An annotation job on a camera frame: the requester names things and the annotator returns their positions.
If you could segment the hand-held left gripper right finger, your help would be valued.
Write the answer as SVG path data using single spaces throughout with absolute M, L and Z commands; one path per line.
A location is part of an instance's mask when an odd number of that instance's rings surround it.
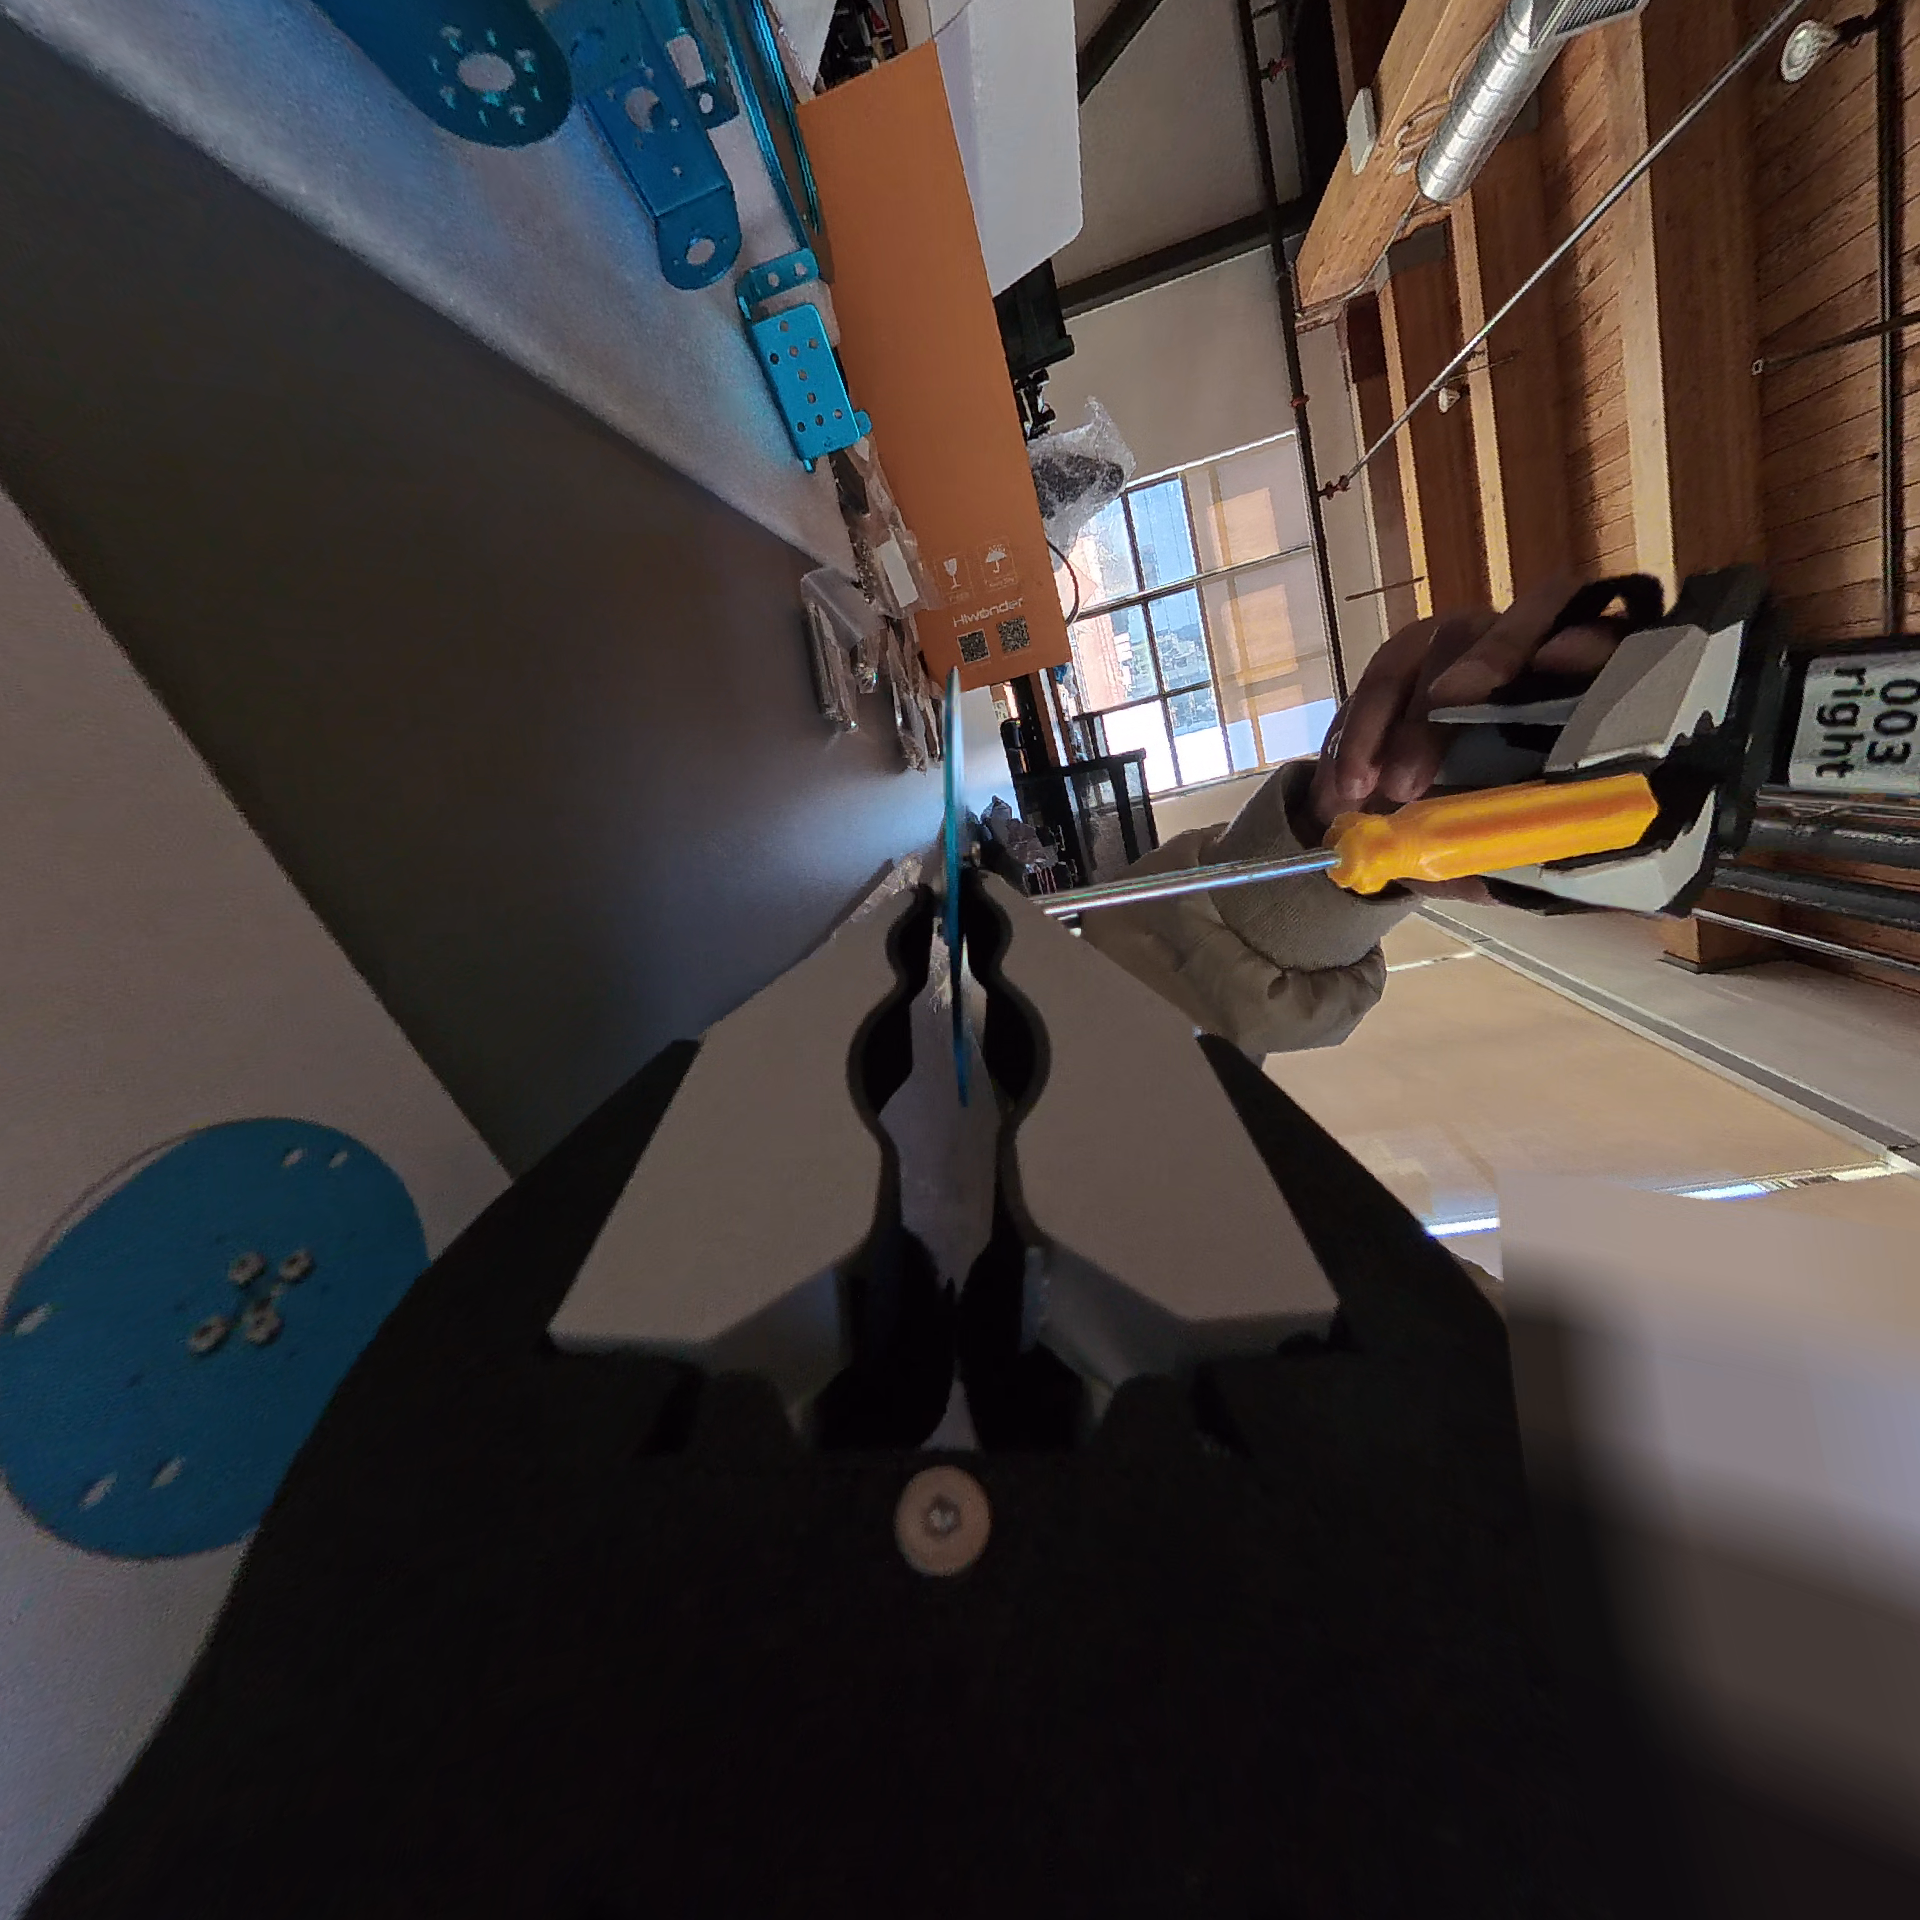
M 1195 1022 L 993 876 L 968 977 L 1004 1111 L 968 1428 L 1079 1447 L 1137 1378 L 1324 1350 L 1344 1294 Z

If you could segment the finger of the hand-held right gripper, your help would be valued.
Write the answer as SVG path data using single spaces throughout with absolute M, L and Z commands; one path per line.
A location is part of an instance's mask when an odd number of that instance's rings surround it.
M 1647 766 L 1676 736 L 1716 728 L 1743 696 L 1748 625 L 1647 625 L 1615 649 L 1606 672 L 1519 672 L 1475 710 L 1435 710 L 1435 784 L 1568 784 L 1606 766 Z
M 1413 903 L 1504 903 L 1526 917 L 1577 917 L 1577 914 L 1676 917 L 1712 892 L 1704 876 L 1712 876 L 1712 838 L 1674 838 L 1656 851 L 1413 882 Z

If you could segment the yellow handled screwdriver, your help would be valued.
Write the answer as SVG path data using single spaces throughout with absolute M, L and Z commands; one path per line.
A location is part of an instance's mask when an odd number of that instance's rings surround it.
M 1656 824 L 1647 778 L 1502 784 L 1502 791 L 1413 800 L 1399 813 L 1344 813 L 1324 851 L 1132 876 L 1132 882 L 1037 897 L 1037 914 L 1087 917 L 1105 903 L 1162 903 L 1162 897 L 1303 882 L 1303 876 L 1324 876 L 1350 897 L 1376 897 L 1399 882 L 1475 882 L 1475 876 L 1513 876 L 1555 857 L 1637 851 L 1647 824 Z

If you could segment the blue round metal disc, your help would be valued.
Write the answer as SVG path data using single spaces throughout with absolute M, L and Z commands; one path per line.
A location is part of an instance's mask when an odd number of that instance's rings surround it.
M 943 951 L 950 951 L 950 1064 L 955 1064 L 955 1104 L 968 1104 L 968 1019 L 962 1019 L 962 672 L 943 686 Z

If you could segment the grey desk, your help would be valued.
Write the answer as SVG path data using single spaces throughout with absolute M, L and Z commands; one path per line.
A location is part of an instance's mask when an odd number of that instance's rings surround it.
M 804 547 L 13 21 L 10 494 L 505 1168 L 943 827 Z

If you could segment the person's right hand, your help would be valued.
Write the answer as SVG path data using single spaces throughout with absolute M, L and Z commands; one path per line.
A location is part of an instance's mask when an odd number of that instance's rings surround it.
M 1513 675 L 1595 675 L 1630 643 L 1630 617 L 1568 617 L 1577 581 L 1544 581 L 1504 612 L 1413 617 L 1356 675 L 1319 753 L 1312 800 L 1293 805 L 1303 841 L 1324 841 L 1344 813 L 1392 813 L 1435 784 L 1435 710 L 1484 710 Z

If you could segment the large window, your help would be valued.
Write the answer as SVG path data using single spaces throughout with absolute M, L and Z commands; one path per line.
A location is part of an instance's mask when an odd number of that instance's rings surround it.
M 1101 501 L 1065 562 L 1066 726 L 1175 800 L 1271 778 L 1336 728 L 1303 441 L 1264 436 Z

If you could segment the small bags of screws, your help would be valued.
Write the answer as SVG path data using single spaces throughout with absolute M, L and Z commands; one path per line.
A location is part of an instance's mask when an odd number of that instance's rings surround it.
M 821 562 L 798 581 L 804 666 L 830 728 L 861 728 L 863 697 L 894 728 L 905 766 L 943 766 L 950 726 L 943 686 L 917 657 L 917 617 L 932 612 L 932 572 L 905 501 L 884 472 L 872 436 L 830 450 L 854 562 Z

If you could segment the wooden ceiling beam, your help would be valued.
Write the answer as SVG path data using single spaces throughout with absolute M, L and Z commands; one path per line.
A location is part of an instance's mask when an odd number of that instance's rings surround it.
M 1376 254 L 1406 230 L 1422 186 L 1413 158 L 1449 119 L 1451 88 L 1472 81 L 1502 0 L 1336 0 L 1336 67 L 1344 116 L 1373 99 L 1376 144 L 1373 158 L 1336 158 L 1324 202 L 1293 254 L 1303 316 L 1336 316 L 1376 268 Z

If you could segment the bubble wrap bag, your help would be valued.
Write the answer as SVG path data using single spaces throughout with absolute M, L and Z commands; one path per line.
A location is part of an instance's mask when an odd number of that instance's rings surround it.
M 1025 461 L 1051 558 L 1066 558 L 1079 538 L 1137 479 L 1137 450 L 1101 402 L 1087 402 L 1079 427 L 1035 436 Z

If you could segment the white instruction manual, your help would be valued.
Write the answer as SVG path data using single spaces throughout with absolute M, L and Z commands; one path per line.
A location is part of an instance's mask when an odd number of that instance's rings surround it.
M 505 1191 L 80 586 L 0 501 L 0 1897 L 169 1722 L 322 1402 Z

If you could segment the blue perforated plate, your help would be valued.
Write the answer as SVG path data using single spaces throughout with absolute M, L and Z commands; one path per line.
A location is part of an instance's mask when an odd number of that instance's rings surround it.
M 810 249 L 737 268 L 737 316 L 804 472 L 872 436 L 872 418 L 844 381 L 830 276 Z

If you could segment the white cardboard box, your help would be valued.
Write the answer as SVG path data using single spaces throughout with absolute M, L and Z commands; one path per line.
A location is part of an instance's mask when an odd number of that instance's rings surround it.
M 924 21 L 968 179 L 990 284 L 1012 292 L 1087 230 L 1079 6 L 932 0 Z

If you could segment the silver ventilation duct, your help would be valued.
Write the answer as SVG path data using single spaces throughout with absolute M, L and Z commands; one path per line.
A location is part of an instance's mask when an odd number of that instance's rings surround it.
M 1644 16 L 1644 0 L 1504 0 L 1491 37 L 1475 42 L 1472 81 L 1451 88 L 1449 119 L 1429 125 L 1413 158 L 1422 202 L 1462 202 L 1484 158 L 1513 135 L 1555 58 L 1577 37 L 1615 30 L 1630 16 Z

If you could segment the blue servo bracket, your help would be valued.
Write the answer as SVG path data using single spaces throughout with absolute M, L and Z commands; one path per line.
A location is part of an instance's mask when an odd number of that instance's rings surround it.
M 712 125 L 737 119 L 712 6 L 695 0 L 557 0 L 539 6 L 589 125 L 652 216 L 680 292 L 737 261 L 737 198 Z

